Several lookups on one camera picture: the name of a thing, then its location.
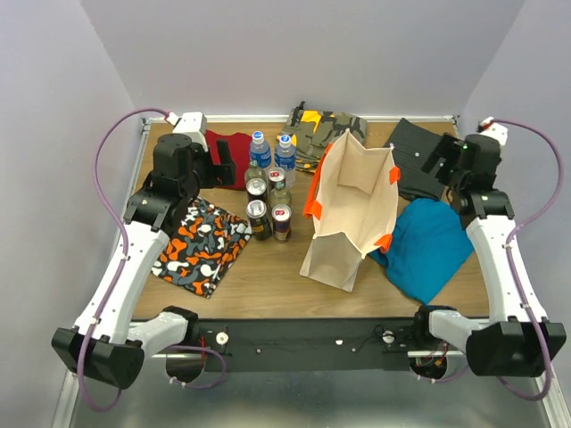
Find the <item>green cap glass bottle back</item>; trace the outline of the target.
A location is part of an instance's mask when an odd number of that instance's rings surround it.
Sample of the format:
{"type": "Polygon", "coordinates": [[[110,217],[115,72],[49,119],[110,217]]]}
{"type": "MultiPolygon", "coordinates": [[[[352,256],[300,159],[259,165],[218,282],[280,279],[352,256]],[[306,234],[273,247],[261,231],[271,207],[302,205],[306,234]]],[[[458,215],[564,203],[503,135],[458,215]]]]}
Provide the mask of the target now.
{"type": "Polygon", "coordinates": [[[292,195],[284,182],[275,183],[269,193],[269,207],[273,210],[278,205],[292,207],[292,195]]]}

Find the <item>red tab can back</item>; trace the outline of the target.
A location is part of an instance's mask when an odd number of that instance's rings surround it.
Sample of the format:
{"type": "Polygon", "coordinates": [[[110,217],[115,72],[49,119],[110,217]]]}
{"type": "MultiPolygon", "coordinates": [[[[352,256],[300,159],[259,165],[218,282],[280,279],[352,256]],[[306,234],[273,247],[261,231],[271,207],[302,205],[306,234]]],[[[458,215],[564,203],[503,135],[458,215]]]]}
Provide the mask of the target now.
{"type": "Polygon", "coordinates": [[[291,236],[292,210],[286,204],[278,204],[271,211],[274,238],[284,243],[291,236]]]}

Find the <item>red tab can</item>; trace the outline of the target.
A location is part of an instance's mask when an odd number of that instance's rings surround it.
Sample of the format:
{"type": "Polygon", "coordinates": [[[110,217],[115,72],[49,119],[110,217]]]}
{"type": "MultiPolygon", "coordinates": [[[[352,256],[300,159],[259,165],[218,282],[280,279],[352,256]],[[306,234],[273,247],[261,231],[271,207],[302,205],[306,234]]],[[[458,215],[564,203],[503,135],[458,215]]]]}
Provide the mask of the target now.
{"type": "Polygon", "coordinates": [[[280,167],[271,167],[267,171],[269,190],[273,190],[277,183],[286,181],[286,172],[280,167]]]}
{"type": "Polygon", "coordinates": [[[291,236],[292,210],[286,204],[278,204],[271,211],[274,238],[284,243],[291,236]]]}

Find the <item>Pocari Sweat bottle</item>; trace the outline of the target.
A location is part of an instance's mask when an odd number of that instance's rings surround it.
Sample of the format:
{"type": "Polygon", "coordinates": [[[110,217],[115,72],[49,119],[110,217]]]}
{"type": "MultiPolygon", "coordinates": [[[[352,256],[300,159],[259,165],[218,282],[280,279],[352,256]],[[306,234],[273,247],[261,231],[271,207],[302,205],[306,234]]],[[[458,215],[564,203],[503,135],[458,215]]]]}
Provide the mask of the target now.
{"type": "Polygon", "coordinates": [[[272,164],[272,153],[269,142],[265,135],[260,131],[252,133],[252,141],[250,143],[250,159],[257,162],[258,166],[264,170],[268,170],[272,164]]]}
{"type": "Polygon", "coordinates": [[[292,137],[289,135],[281,135],[278,138],[274,160],[276,166],[285,172],[285,185],[288,189],[291,189],[295,182],[296,165],[296,147],[292,137]]]}

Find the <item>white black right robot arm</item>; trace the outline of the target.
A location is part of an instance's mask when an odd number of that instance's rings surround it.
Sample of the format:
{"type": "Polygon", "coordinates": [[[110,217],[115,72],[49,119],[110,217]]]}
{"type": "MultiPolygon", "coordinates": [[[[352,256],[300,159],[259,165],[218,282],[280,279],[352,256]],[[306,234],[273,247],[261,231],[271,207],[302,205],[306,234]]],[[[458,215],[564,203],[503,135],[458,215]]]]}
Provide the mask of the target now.
{"type": "Polygon", "coordinates": [[[423,350],[443,341],[463,352],[475,375],[538,377],[565,344],[561,323],[552,323],[534,294],[512,231],[517,224],[509,197],[495,188],[505,129],[496,126],[460,140],[444,135],[422,169],[451,195],[451,207],[472,243],[489,304],[486,324],[445,306],[422,306],[410,328],[423,350]]]}

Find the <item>beige canvas tote bag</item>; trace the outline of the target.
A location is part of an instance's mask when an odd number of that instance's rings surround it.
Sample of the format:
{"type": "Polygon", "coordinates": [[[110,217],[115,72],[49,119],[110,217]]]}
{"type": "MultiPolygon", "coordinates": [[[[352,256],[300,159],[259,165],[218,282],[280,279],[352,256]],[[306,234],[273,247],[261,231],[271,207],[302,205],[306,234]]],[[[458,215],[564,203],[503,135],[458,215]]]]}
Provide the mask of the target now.
{"type": "Polygon", "coordinates": [[[351,292],[362,261],[388,252],[401,169],[393,148],[366,148],[345,130],[325,150],[303,206],[314,233],[300,275],[351,292]]]}

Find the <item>green cap glass bottle front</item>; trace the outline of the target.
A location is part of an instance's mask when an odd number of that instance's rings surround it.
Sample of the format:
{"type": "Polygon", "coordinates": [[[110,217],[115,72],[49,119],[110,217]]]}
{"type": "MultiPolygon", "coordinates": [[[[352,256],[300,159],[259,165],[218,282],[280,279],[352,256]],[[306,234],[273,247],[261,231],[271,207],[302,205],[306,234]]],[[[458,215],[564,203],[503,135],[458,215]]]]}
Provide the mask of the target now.
{"type": "Polygon", "coordinates": [[[267,181],[267,175],[265,170],[259,165],[257,160],[250,159],[249,167],[244,173],[244,182],[247,184],[248,182],[256,178],[267,181]]]}

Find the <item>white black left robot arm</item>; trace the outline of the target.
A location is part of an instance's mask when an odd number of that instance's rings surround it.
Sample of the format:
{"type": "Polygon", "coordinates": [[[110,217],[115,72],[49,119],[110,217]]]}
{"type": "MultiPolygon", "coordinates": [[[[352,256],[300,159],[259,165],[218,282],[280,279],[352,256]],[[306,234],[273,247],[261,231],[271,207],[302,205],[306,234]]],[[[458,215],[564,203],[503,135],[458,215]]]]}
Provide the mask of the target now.
{"type": "Polygon", "coordinates": [[[199,191],[236,180],[228,145],[221,162],[211,158],[203,131],[173,131],[153,148],[153,168],[129,199],[120,221],[121,239],[103,278],[73,327],[56,329],[52,347],[74,374],[123,391],[145,360],[167,348],[190,351],[198,342],[198,316],[167,307],[155,318],[130,324],[154,262],[181,225],[199,191]]]}

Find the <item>green cap glass bottle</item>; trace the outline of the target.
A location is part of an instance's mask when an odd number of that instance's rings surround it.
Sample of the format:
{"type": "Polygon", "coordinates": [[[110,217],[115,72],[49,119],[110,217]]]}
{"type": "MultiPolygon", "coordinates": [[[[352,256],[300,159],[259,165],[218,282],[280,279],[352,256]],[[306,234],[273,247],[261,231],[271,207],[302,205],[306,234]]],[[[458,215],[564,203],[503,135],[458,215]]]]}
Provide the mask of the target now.
{"type": "Polygon", "coordinates": [[[256,178],[267,181],[267,175],[265,170],[259,165],[257,160],[250,159],[249,167],[244,173],[244,182],[247,184],[248,182],[256,178]]]}
{"type": "Polygon", "coordinates": [[[273,210],[278,205],[292,207],[292,195],[284,182],[275,183],[269,193],[269,207],[273,210]]]}

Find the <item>red tab can front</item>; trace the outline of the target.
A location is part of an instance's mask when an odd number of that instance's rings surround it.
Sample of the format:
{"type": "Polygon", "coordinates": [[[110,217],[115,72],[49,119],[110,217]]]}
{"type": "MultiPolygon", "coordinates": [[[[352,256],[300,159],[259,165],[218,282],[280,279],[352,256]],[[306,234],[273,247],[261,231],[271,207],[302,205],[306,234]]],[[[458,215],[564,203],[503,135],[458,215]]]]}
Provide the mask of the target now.
{"type": "Polygon", "coordinates": [[[267,171],[269,190],[273,190],[277,183],[286,181],[286,172],[280,167],[271,167],[267,171]]]}

